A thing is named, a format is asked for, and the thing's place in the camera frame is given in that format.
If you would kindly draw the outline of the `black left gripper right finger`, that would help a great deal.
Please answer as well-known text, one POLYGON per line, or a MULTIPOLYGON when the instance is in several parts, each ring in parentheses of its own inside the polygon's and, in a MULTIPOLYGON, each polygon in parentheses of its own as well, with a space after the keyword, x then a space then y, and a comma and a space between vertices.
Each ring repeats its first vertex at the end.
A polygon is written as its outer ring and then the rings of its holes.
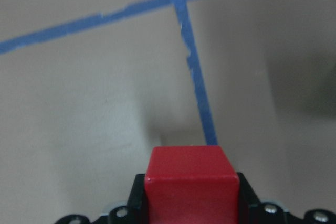
POLYGON ((244 174, 238 172, 237 175, 240 183, 238 195, 238 223, 257 223, 260 200, 244 174))

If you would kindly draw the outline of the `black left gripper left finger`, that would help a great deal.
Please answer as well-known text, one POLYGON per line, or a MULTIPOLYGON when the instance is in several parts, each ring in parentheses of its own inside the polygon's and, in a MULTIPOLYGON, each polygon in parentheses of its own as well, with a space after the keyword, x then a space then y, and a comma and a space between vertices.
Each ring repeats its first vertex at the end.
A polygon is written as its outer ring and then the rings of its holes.
POLYGON ((130 223, 145 223, 145 174, 136 174, 127 200, 130 223))

